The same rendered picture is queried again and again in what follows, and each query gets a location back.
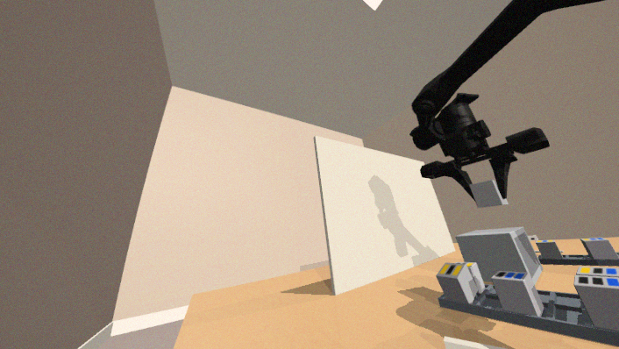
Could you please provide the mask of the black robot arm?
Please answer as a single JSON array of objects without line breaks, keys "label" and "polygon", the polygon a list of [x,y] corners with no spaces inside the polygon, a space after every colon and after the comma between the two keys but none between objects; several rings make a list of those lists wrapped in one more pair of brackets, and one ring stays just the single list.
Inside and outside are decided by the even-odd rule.
[{"label": "black robot arm", "polygon": [[[468,105],[479,94],[458,93],[449,105],[444,105],[470,76],[542,13],[600,1],[604,0],[511,0],[465,52],[443,73],[430,80],[413,101],[412,109],[419,126],[409,135],[416,148],[426,151],[439,144],[444,156],[452,157],[453,153],[476,145],[488,146],[486,138],[491,133],[483,120],[476,121]],[[468,126],[469,131],[445,139],[447,130],[468,121],[474,121]]]}]

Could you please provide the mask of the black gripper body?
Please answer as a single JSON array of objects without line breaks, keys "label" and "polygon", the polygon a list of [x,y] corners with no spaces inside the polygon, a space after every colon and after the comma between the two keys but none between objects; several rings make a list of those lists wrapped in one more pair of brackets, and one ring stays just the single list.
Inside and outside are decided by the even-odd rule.
[{"label": "black gripper body", "polygon": [[[472,123],[474,123],[474,121],[468,121],[447,130],[445,133],[445,139],[469,131],[468,126]],[[548,139],[544,135],[542,129],[535,127],[530,128],[529,130],[526,129],[505,138],[508,143],[504,143],[496,147],[476,145],[476,147],[469,150],[462,150],[460,152],[453,153],[452,157],[454,160],[447,162],[436,160],[423,165],[420,169],[421,175],[423,178],[435,179],[443,176],[442,173],[444,172],[451,171],[456,168],[461,170],[462,166],[471,163],[497,158],[509,153],[514,154],[514,152],[523,154],[532,153],[537,150],[550,147]]]}]

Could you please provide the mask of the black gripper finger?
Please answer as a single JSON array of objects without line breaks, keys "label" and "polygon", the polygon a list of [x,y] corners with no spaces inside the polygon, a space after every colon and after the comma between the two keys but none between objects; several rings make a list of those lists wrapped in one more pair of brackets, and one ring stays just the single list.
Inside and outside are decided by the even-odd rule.
[{"label": "black gripper finger", "polygon": [[508,175],[510,163],[517,161],[517,157],[514,154],[509,153],[497,158],[489,160],[494,171],[494,177],[496,179],[498,190],[502,195],[502,199],[507,199],[508,188]]},{"label": "black gripper finger", "polygon": [[474,200],[473,193],[470,190],[470,186],[469,186],[472,184],[472,182],[470,180],[470,177],[467,171],[463,171],[463,170],[456,168],[451,171],[444,172],[442,173],[442,175],[453,178],[456,182],[458,182],[461,185],[462,188],[464,188],[469,193],[469,196]]}]

